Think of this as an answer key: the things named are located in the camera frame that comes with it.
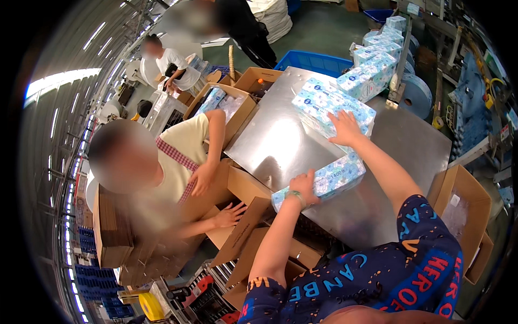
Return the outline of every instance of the ceiling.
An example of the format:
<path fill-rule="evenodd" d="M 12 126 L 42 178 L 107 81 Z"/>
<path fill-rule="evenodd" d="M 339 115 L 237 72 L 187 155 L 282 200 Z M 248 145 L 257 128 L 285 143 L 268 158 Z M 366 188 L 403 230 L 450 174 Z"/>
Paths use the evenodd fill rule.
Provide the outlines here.
<path fill-rule="evenodd" d="M 39 57 L 31 82 L 77 69 L 101 70 L 98 75 L 65 83 L 48 91 L 26 105 L 23 111 L 18 150 L 22 224 L 42 282 L 46 284 L 51 299 L 69 315 L 70 311 L 66 308 L 70 305 L 64 305 L 63 289 L 70 288 L 68 285 L 67 288 L 62 287 L 60 275 L 65 273 L 66 268 L 60 266 L 65 262 L 59 247 L 56 247 L 56 238 L 60 234 L 58 229 L 63 227 L 59 205 L 63 206 L 60 201 L 67 180 L 60 172 L 64 170 L 67 173 L 72 160 L 75 162 L 75 152 L 80 143 L 75 137 L 83 137 L 88 102 L 111 73 L 115 63 L 113 60 L 126 44 L 132 44 L 143 28 L 149 25 L 143 15 L 134 15 L 136 11 L 131 5 L 137 9 L 143 8 L 142 12 L 151 15 L 164 11 L 151 0 L 131 0 L 131 5 L 123 7 L 121 3 L 122 0 L 79 1 L 62 18 Z M 83 50 L 104 22 L 106 24 L 102 30 Z M 109 38 L 111 42 L 98 55 Z M 51 138 L 54 115 L 55 128 Z M 53 171 L 50 179 L 49 156 L 50 168 L 57 171 Z M 51 197 L 55 208 L 50 206 Z"/>

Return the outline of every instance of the wristband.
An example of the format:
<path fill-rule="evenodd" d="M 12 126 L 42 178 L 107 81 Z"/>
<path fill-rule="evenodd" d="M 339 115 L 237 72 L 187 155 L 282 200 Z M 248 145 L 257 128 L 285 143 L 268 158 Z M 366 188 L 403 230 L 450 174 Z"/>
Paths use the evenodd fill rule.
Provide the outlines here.
<path fill-rule="evenodd" d="M 307 207 L 306 200 L 304 199 L 304 197 L 302 197 L 302 194 L 299 191 L 288 190 L 284 194 L 284 199 L 288 198 L 288 196 L 290 196 L 290 195 L 293 195 L 298 198 L 298 200 L 300 201 L 300 210 L 304 210 Z"/>

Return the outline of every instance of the pale yellow shirt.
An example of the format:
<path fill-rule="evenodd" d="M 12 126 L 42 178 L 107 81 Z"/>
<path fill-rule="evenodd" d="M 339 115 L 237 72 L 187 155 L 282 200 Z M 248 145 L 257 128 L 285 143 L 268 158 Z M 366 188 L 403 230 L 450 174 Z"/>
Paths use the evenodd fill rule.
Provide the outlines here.
<path fill-rule="evenodd" d="M 160 138 L 180 153 L 201 165 L 207 161 L 203 141 L 209 132 L 209 120 L 200 114 L 168 128 Z M 141 213 L 150 228 L 159 231 L 179 222 L 176 203 L 182 197 L 192 172 L 158 149 L 164 171 L 162 183 L 138 194 Z"/>

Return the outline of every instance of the tissue box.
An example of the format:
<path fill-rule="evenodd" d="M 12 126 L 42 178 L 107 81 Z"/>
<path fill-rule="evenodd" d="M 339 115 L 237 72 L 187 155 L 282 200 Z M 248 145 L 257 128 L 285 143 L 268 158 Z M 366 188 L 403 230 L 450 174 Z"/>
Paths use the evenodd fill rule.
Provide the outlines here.
<path fill-rule="evenodd" d="M 359 102 L 327 82 L 315 78 L 309 79 L 302 90 L 292 100 L 300 119 L 325 138 L 335 137 L 336 129 L 327 116 L 328 112 L 336 115 L 338 111 L 352 111 L 362 134 L 370 137 L 374 126 L 376 111 Z M 351 152 L 350 147 L 337 145 L 344 152 Z"/>
<path fill-rule="evenodd" d="M 383 31 L 381 32 L 381 35 L 383 34 L 398 34 L 398 35 L 402 35 L 401 31 L 399 29 L 396 29 L 396 28 L 392 28 L 392 27 L 389 27 L 387 25 L 385 25 L 385 27 L 383 27 Z"/>
<path fill-rule="evenodd" d="M 399 61 L 399 57 L 401 56 L 402 47 L 393 41 L 388 41 L 386 43 L 378 43 L 375 45 L 367 46 L 364 48 L 360 48 L 353 53 L 354 67 L 359 67 L 360 65 L 367 62 L 369 59 L 375 57 L 381 52 L 388 53 L 390 56 Z"/>
<path fill-rule="evenodd" d="M 365 167 L 358 155 L 352 151 L 343 158 L 315 172 L 313 192 L 325 201 L 339 192 L 351 189 L 362 181 Z M 271 195 L 271 204 L 276 212 L 281 209 L 284 195 L 289 190 L 286 187 Z"/>
<path fill-rule="evenodd" d="M 196 114 L 194 114 L 194 116 L 198 116 L 199 114 L 216 109 L 220 101 L 223 100 L 223 98 L 225 98 L 225 95 L 226 93 L 225 91 L 223 91 L 223 89 L 213 87 L 212 91 L 205 99 L 205 102 L 202 103 L 202 105 L 200 106 Z"/>
<path fill-rule="evenodd" d="M 385 26 L 392 27 L 404 32 L 407 28 L 407 19 L 401 16 L 388 17 Z"/>
<path fill-rule="evenodd" d="M 345 94 L 364 103 L 388 87 L 396 66 L 395 58 L 380 53 L 340 76 L 336 82 Z"/>
<path fill-rule="evenodd" d="M 365 46 L 371 46 L 375 45 L 381 42 L 387 42 L 387 41 L 393 41 L 394 43 L 398 44 L 399 46 L 403 46 L 403 42 L 405 41 L 405 38 L 398 34 L 381 34 L 377 36 L 367 37 L 364 39 L 363 45 Z"/>

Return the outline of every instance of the checkered apron strap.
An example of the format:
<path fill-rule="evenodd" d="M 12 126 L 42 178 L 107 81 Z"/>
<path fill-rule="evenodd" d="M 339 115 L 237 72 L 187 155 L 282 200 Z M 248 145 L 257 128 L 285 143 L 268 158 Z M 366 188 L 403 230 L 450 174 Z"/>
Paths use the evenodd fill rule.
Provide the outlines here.
<path fill-rule="evenodd" d="M 176 148 L 173 146 L 167 144 L 164 140 L 162 140 L 160 137 L 156 138 L 156 146 L 159 148 L 160 151 L 163 153 L 166 153 L 168 156 L 170 156 L 173 160 L 180 163 L 181 165 L 185 166 L 191 172 L 194 172 L 198 169 L 199 165 L 194 163 L 191 159 L 180 153 Z M 180 200 L 178 201 L 178 204 L 183 204 L 191 192 L 194 189 L 194 182 L 191 182 L 190 184 L 187 184 L 187 187 L 183 191 L 182 197 L 180 197 Z"/>

